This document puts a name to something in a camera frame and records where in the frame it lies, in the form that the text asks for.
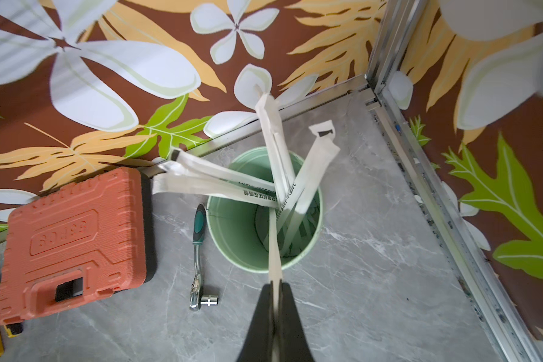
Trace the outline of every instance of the wall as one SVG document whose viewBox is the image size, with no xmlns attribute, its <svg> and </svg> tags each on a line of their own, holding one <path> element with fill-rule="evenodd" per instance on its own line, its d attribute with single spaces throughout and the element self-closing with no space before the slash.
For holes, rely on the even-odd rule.
<svg viewBox="0 0 543 362">
<path fill-rule="evenodd" d="M 543 352 L 543 2 L 504 3 L 429 0 L 389 86 Z"/>
<path fill-rule="evenodd" d="M 145 166 L 367 70 L 386 1 L 0 0 L 0 230 L 116 165 Z"/>
</svg>

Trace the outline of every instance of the white flower pattern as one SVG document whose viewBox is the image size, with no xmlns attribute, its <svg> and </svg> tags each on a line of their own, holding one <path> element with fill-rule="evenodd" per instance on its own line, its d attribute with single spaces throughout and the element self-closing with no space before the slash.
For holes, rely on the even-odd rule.
<svg viewBox="0 0 543 362">
<path fill-rule="evenodd" d="M 543 22 L 543 1 L 438 0 L 438 3 L 450 29 L 466 40 L 496 40 Z M 535 93 L 543 93 L 540 69 L 543 69 L 543 33 L 476 63 L 462 80 L 456 109 L 457 128 L 474 130 L 490 125 Z M 402 83 L 390 91 L 407 94 L 409 88 Z M 395 100 L 400 109 L 408 107 L 406 100 Z"/>
<path fill-rule="evenodd" d="M 283 108 L 303 99 L 311 91 L 316 79 L 318 79 L 318 75 L 313 74 L 292 85 L 277 97 L 278 107 Z M 248 64 L 241 70 L 233 87 L 233 93 L 237 100 L 251 110 L 255 109 L 260 95 L 269 93 L 271 90 L 272 75 L 267 69 L 256 67 L 253 64 Z M 203 132 L 210 138 L 215 138 L 256 119 L 258 119 L 258 115 L 255 112 L 219 112 L 205 124 Z"/>
<path fill-rule="evenodd" d="M 0 0 L 0 15 L 43 40 L 0 30 L 0 84 L 26 77 L 47 57 L 56 54 L 50 78 L 54 108 L 85 126 L 119 132 L 139 123 L 133 109 L 87 67 L 97 62 L 157 97 L 173 99 L 201 84 L 194 66 L 169 47 L 126 40 L 77 43 L 82 32 L 117 0 L 53 0 L 61 28 L 39 0 Z M 55 40 L 67 45 L 58 46 Z"/>
<path fill-rule="evenodd" d="M 36 199 L 38 199 L 36 193 L 29 191 L 18 190 L 18 189 L 0 189 L 0 204 L 10 204 L 10 205 L 26 205 Z M 16 208 L 6 208 L 0 210 L 0 221 L 7 222 L 8 216 Z"/>
<path fill-rule="evenodd" d="M 237 35 L 247 52 L 257 59 L 263 59 L 265 47 L 260 37 L 246 31 L 263 31 L 273 23 L 280 13 L 278 9 L 267 8 L 249 15 L 241 20 L 251 0 L 227 0 L 227 7 L 232 14 L 227 14 L 215 4 L 201 4 L 191 11 L 191 26 L 198 34 L 211 34 L 223 30 L 231 30 L 224 38 L 217 41 L 211 49 L 211 59 L 216 64 L 230 60 L 235 51 Z"/>
<path fill-rule="evenodd" d="M 395 71 L 388 80 L 388 89 L 401 110 L 408 109 L 411 103 L 413 84 L 404 73 Z"/>
</svg>

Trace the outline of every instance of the metal track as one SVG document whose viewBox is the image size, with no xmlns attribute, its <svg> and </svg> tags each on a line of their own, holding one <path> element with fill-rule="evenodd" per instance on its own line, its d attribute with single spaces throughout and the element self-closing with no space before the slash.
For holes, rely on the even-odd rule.
<svg viewBox="0 0 543 362">
<path fill-rule="evenodd" d="M 426 3 L 427 0 L 388 0 L 366 72 L 374 92 L 379 93 L 398 69 Z"/>
<path fill-rule="evenodd" d="M 472 239 L 388 89 L 385 87 L 377 98 L 379 101 L 368 105 L 370 112 L 390 141 L 411 189 L 422 199 L 423 212 L 448 251 L 449 261 L 456 266 L 459 282 L 486 324 L 489 339 L 506 361 L 542 362 L 524 321 Z"/>
</svg>

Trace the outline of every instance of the orange tool case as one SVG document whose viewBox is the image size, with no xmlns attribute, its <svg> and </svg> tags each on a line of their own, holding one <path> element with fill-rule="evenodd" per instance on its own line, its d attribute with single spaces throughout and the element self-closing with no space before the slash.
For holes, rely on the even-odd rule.
<svg viewBox="0 0 543 362">
<path fill-rule="evenodd" d="M 149 180 L 120 167 L 18 207 L 8 219 L 0 324 L 140 286 L 156 269 Z"/>
</svg>

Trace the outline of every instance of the marble tile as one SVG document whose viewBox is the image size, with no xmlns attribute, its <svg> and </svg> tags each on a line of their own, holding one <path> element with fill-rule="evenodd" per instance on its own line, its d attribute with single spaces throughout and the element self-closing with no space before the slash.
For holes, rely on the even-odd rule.
<svg viewBox="0 0 543 362">
<path fill-rule="evenodd" d="M 498 361 L 470 302 L 359 97 L 342 97 L 284 123 L 306 156 L 307 127 L 332 119 L 341 152 L 321 188 L 324 230 L 284 271 L 316 361 Z M 208 155 L 227 165 L 264 145 L 261 134 Z M 159 268 L 136 290 L 25 322 L 0 361 L 234 361 L 266 283 L 207 237 L 205 292 L 220 305 L 188 310 L 193 216 L 200 195 L 153 198 Z M 0 246 L 0 265 L 3 246 Z"/>
</svg>

